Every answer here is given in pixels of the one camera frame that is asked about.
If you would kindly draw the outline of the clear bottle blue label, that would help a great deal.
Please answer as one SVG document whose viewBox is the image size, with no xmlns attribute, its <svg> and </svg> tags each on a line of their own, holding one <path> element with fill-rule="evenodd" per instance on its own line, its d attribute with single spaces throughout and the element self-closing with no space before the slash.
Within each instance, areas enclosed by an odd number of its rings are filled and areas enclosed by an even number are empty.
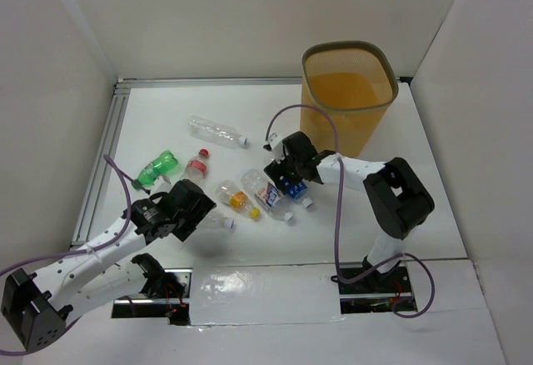
<svg viewBox="0 0 533 365">
<path fill-rule="evenodd" d="M 308 187 L 304 182 L 291 183 L 285 177 L 280 177 L 280 182 L 284 187 L 283 192 L 293 201 L 301 204 L 306 210 L 311 209 L 314 201 L 309 195 Z"/>
</svg>

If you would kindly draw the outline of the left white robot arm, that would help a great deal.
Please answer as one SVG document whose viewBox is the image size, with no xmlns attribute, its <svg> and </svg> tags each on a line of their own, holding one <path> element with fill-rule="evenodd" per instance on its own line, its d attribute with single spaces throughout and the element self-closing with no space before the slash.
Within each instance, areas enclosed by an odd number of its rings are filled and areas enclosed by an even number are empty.
<svg viewBox="0 0 533 365">
<path fill-rule="evenodd" d="M 111 226 L 46 267 L 10 269 L 1 314 L 28 355 L 49 347 L 84 314 L 118 298 L 182 299 L 185 286 L 145 248 L 175 236 L 185 241 L 216 204 L 194 182 L 137 200 Z"/>
</svg>

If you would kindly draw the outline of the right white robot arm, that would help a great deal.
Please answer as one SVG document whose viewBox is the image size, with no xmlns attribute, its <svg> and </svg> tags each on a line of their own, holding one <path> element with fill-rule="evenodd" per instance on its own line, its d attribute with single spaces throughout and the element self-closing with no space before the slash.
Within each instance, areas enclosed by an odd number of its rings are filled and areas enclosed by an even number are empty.
<svg viewBox="0 0 533 365">
<path fill-rule="evenodd" d="M 369 162 L 332 150 L 318 152 L 303 132 L 288 137 L 273 133 L 263 146 L 274 157 L 265 174 L 284 193 L 291 185 L 307 181 L 338 187 L 334 231 L 336 280 L 353 284 L 363 279 L 373 292 L 383 291 L 405 254 L 409 233 L 422 225 L 435 202 L 408 162 L 395 157 L 388 162 Z M 341 272 L 340 228 L 344 189 L 365 193 L 381 228 L 371 251 L 364 257 L 364 271 L 348 278 Z"/>
</svg>

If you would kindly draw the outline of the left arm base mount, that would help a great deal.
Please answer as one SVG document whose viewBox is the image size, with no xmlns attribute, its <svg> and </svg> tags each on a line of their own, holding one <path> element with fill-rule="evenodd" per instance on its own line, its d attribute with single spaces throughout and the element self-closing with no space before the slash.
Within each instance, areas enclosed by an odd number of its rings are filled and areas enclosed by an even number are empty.
<svg viewBox="0 0 533 365">
<path fill-rule="evenodd" d="M 173 326 L 189 326 L 192 269 L 168 268 L 166 272 L 173 274 L 182 287 L 175 289 L 166 284 L 154 297 L 138 293 L 119 298 L 112 303 L 111 318 L 159 319 Z"/>
</svg>

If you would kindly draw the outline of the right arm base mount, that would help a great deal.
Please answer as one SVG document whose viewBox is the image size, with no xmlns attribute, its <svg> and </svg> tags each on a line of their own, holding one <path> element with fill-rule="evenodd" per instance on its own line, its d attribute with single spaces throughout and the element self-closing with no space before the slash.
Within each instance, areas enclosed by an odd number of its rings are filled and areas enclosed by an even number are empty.
<svg viewBox="0 0 533 365">
<path fill-rule="evenodd" d="M 330 279 L 338 287 L 341 314 L 389 313 L 398 300 L 399 313 L 417 311 L 410 276 L 403 264 L 397 265 L 385 279 L 374 274 L 353 284 L 339 282 L 337 275 Z"/>
</svg>

